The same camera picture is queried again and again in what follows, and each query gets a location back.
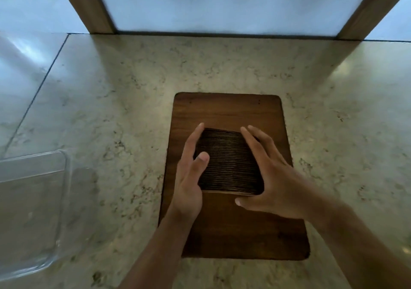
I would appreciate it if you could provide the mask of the person's left hand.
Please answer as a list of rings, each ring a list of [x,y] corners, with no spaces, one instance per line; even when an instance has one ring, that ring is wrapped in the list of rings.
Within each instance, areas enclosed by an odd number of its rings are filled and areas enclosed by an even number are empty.
[[[171,208],[182,215],[185,222],[192,224],[201,211],[203,195],[198,181],[192,181],[192,162],[196,145],[204,131],[204,123],[200,123],[184,144],[182,155],[177,164],[176,180]]]

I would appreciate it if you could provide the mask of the person's right hand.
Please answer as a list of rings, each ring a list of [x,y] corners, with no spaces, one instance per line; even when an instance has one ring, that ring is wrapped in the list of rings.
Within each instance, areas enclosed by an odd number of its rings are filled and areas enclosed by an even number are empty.
[[[248,130],[240,132],[259,166],[264,181],[265,210],[284,218],[303,219],[314,224],[324,216],[326,201],[312,183],[288,163],[276,162],[267,155],[263,146]]]

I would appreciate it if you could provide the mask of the stack of dark wooden coasters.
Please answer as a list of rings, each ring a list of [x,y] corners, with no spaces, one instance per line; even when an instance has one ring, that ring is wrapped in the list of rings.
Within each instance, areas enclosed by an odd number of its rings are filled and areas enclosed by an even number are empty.
[[[264,181],[259,166],[240,132],[205,128],[194,158],[208,153],[210,160],[199,178],[203,192],[259,195]]]

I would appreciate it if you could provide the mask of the person's left forearm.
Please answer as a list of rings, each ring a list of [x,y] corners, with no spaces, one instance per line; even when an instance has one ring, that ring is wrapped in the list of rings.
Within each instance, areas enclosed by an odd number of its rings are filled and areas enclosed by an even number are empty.
[[[169,209],[117,289],[172,289],[193,222],[177,209]]]

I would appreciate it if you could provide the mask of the person's right forearm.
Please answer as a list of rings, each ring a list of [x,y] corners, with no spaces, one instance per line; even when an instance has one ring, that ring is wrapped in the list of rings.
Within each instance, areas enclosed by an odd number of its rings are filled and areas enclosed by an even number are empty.
[[[314,190],[307,220],[331,250],[352,289],[411,289],[411,269],[346,203]]]

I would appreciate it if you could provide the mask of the brown wooden cutting board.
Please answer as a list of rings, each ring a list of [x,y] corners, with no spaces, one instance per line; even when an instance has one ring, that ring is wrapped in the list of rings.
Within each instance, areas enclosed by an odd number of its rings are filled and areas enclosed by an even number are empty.
[[[269,135],[293,165],[281,99],[277,95],[178,93],[174,97],[159,220],[170,205],[177,163],[199,123],[239,132],[252,125]],[[310,243],[303,220],[245,210],[238,194],[205,192],[182,256],[214,259],[305,260]]]

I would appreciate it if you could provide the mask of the frosted glass window pane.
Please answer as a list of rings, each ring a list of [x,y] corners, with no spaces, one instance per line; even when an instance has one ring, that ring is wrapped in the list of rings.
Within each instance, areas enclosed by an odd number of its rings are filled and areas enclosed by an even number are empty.
[[[120,31],[336,36],[362,0],[103,0]]]

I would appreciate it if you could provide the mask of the clear plastic container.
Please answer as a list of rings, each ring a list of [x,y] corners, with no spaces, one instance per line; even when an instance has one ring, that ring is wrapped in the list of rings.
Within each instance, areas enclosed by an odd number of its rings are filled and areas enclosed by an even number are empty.
[[[0,160],[0,282],[57,260],[70,179],[64,151]]]

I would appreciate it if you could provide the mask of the wooden window frame post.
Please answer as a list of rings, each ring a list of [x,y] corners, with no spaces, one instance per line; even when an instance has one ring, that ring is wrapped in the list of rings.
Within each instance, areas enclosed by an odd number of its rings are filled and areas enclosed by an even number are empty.
[[[337,40],[363,41],[400,0],[362,0]]]
[[[69,0],[90,34],[116,34],[103,0]]]

